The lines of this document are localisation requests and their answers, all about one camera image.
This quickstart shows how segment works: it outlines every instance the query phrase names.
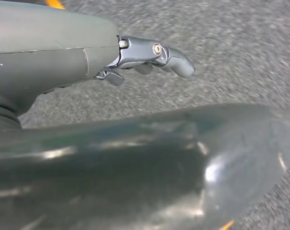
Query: orange light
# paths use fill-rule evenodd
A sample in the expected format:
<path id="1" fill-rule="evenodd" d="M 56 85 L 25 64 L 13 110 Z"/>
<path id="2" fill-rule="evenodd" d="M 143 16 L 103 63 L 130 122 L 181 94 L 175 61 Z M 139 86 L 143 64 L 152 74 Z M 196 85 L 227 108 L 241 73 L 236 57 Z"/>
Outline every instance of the orange light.
<path id="1" fill-rule="evenodd" d="M 219 230 L 229 230 L 231 227 L 232 227 L 233 225 L 234 224 L 234 221 L 234 220 L 231 220 L 231 222 L 225 225 L 224 227 L 222 227 L 221 229 Z"/>
<path id="2" fill-rule="evenodd" d="M 53 7 L 53 8 L 57 8 L 57 9 L 62 9 L 62 10 L 65 10 L 65 9 L 59 0 L 45 0 L 45 1 L 46 1 L 46 4 L 47 6 L 50 6 L 50 7 Z"/>

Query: hex bolt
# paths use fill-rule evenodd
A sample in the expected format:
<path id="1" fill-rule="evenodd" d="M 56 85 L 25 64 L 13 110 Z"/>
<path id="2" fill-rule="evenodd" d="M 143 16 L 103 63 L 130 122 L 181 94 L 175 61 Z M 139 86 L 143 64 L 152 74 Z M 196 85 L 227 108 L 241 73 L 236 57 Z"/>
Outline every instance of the hex bolt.
<path id="1" fill-rule="evenodd" d="M 153 45 L 153 52 L 154 52 L 154 54 L 156 55 L 156 56 L 160 56 L 160 55 L 161 55 L 161 52 L 162 52 L 162 47 L 161 47 L 161 45 L 159 44 L 159 43 L 157 43 L 157 42 L 154 43 L 154 45 Z"/>
<path id="2" fill-rule="evenodd" d="M 126 41 L 126 40 L 120 40 L 118 42 L 118 45 L 120 46 L 120 48 L 127 48 L 128 47 L 128 42 Z"/>

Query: screw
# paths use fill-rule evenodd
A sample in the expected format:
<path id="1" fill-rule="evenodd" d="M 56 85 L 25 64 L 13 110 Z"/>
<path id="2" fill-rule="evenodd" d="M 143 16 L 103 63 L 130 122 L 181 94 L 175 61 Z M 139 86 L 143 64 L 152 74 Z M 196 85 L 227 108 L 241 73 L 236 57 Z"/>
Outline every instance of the screw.
<path id="1" fill-rule="evenodd" d="M 120 46 L 120 48 L 127 48 L 128 47 L 128 42 L 126 41 L 126 40 L 120 40 L 118 42 L 118 45 Z"/>
<path id="2" fill-rule="evenodd" d="M 161 45 L 159 43 L 157 43 L 157 42 L 154 43 L 153 51 L 154 51 L 154 55 L 160 56 L 161 54 L 161 51 L 162 51 Z"/>

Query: gray plastic panel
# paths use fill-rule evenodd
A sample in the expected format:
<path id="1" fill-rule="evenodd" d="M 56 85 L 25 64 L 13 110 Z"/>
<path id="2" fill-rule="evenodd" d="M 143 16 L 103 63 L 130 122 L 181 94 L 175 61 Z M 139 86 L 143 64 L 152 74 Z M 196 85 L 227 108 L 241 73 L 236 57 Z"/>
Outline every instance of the gray plastic panel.
<path id="1" fill-rule="evenodd" d="M 82 49 L 0 54 L 0 106 L 21 115 L 42 92 L 84 81 L 87 72 Z"/>
<path id="2" fill-rule="evenodd" d="M 118 34 L 104 18 L 0 1 L 0 53 L 118 47 Z"/>
<path id="3" fill-rule="evenodd" d="M 118 47 L 108 47 L 104 49 L 99 48 L 87 48 L 84 49 L 84 53 L 87 61 L 87 78 L 91 79 L 97 75 L 97 72 L 102 69 L 103 65 L 107 66 L 115 60 L 120 53 Z"/>

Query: lever pivot bolt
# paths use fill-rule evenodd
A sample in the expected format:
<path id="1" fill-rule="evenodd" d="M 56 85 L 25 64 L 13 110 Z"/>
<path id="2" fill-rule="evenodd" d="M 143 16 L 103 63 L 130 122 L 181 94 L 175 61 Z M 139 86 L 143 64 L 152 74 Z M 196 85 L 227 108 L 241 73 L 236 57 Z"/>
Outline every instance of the lever pivot bolt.
<path id="1" fill-rule="evenodd" d="M 162 48 L 161 48 L 160 44 L 157 43 L 157 42 L 154 43 L 153 52 L 154 55 L 160 56 L 161 54 L 161 51 L 162 51 Z"/>
<path id="2" fill-rule="evenodd" d="M 126 40 L 120 40 L 118 42 L 118 45 L 120 46 L 120 48 L 127 48 L 128 47 L 128 42 L 126 41 Z"/>

